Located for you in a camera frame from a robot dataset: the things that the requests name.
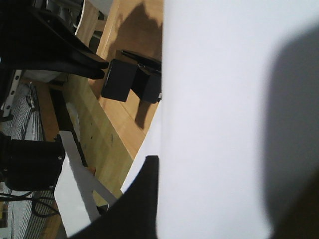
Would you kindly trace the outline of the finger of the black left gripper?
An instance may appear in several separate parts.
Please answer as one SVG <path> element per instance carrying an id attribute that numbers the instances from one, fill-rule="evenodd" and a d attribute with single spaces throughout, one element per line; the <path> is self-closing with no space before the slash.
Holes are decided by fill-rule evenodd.
<path id="1" fill-rule="evenodd" d="M 87 77 L 90 79 L 104 78 L 103 70 L 79 64 L 62 64 L 58 67 L 57 71 Z"/>
<path id="2" fill-rule="evenodd" d="M 39 9 L 14 11 L 14 66 L 57 70 L 62 64 L 106 69 L 109 63 L 93 53 L 62 19 Z"/>

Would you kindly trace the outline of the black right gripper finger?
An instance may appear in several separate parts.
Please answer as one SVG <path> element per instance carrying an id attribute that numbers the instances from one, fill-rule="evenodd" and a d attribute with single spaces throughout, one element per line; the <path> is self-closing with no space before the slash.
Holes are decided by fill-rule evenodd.
<path id="1" fill-rule="evenodd" d="M 110 209 L 72 239 L 156 239 L 159 157 L 147 156 L 136 178 Z"/>

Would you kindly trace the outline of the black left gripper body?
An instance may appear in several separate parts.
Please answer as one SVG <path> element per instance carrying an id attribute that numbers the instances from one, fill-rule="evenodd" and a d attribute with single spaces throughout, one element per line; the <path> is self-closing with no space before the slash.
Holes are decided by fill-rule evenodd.
<path id="1" fill-rule="evenodd" d="M 29 1 L 0 2 L 0 67 L 80 75 L 75 35 L 62 19 Z"/>

